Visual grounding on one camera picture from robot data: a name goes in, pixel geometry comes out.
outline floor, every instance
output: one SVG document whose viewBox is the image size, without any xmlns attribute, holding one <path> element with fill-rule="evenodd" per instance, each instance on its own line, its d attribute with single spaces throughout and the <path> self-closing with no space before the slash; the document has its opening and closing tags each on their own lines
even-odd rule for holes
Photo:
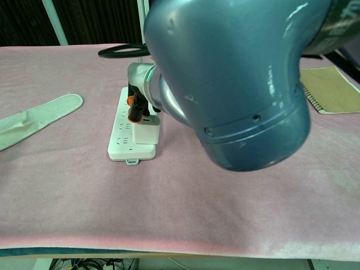
<svg viewBox="0 0 360 270">
<path fill-rule="evenodd" d="M 139 270 L 360 270 L 360 263 L 312 260 L 269 260 L 249 258 L 168 258 L 140 259 Z M 0 270 L 48 270 L 51 259 L 0 259 Z"/>
</svg>

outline screw hole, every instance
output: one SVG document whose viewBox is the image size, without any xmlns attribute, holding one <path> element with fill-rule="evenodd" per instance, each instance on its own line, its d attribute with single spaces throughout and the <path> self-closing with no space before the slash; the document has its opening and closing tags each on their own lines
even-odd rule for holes
<svg viewBox="0 0 360 270">
<path fill-rule="evenodd" d="M 255 116 L 253 117 L 253 120 L 254 120 L 255 122 L 260 121 L 260 119 L 261 119 L 261 116 L 260 116 L 260 115 L 255 115 Z"/>
</svg>

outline notebook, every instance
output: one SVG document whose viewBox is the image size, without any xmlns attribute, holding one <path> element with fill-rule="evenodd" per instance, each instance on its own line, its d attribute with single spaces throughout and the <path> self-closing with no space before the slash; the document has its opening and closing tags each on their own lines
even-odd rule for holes
<svg viewBox="0 0 360 270">
<path fill-rule="evenodd" d="M 308 100 L 320 114 L 360 113 L 360 90 L 335 66 L 304 69 L 301 82 Z"/>
</svg>

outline electrical outlet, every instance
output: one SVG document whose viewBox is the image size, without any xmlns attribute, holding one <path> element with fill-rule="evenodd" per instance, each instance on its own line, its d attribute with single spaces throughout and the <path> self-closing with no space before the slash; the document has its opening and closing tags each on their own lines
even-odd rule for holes
<svg viewBox="0 0 360 270">
<path fill-rule="evenodd" d="M 112 127 L 109 148 L 107 149 L 109 157 L 114 161 L 126 161 L 128 165 L 136 165 L 134 160 L 153 159 L 156 154 L 155 145 L 136 144 L 133 142 L 132 125 L 128 120 L 129 105 L 127 104 L 128 88 L 121 90 L 120 101 L 114 126 Z M 149 106 L 151 115 L 156 112 Z"/>
</svg>

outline spiral binding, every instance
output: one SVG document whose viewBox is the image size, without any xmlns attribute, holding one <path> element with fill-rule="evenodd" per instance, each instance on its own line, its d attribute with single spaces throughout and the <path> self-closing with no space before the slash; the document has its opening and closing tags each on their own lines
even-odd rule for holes
<svg viewBox="0 0 360 270">
<path fill-rule="evenodd" d="M 305 95 L 310 101 L 310 103 L 314 106 L 314 108 L 317 111 L 323 110 L 322 106 L 319 104 L 319 102 L 316 101 L 316 99 L 313 97 L 313 95 L 310 93 L 309 89 L 305 86 L 305 84 L 301 83 L 304 87 Z"/>
</svg>

